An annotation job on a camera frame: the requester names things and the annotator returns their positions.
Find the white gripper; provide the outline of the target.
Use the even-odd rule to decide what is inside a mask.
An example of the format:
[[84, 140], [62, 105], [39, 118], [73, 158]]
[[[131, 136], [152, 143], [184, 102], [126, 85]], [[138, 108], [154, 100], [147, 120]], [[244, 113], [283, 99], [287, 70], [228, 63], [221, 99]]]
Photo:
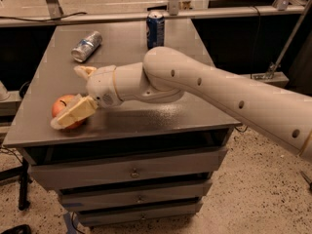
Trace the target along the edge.
[[51, 121], [51, 127], [55, 130], [67, 129], [70, 125], [85, 121], [96, 113], [98, 105], [103, 108], [118, 106], [122, 103], [119, 99], [115, 85], [115, 65], [96, 69], [92, 66], [77, 65], [75, 73], [87, 81], [87, 92], [91, 96], [82, 97], [80, 94]]

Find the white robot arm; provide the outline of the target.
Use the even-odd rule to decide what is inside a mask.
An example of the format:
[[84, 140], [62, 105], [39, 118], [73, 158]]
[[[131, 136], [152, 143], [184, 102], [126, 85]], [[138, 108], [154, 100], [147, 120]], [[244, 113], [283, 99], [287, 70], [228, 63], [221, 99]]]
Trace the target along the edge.
[[98, 107], [128, 100], [172, 102], [187, 92], [312, 162], [312, 97], [203, 64], [177, 50], [156, 47], [142, 62], [101, 68], [78, 65], [87, 95], [77, 95], [51, 121], [65, 129]]

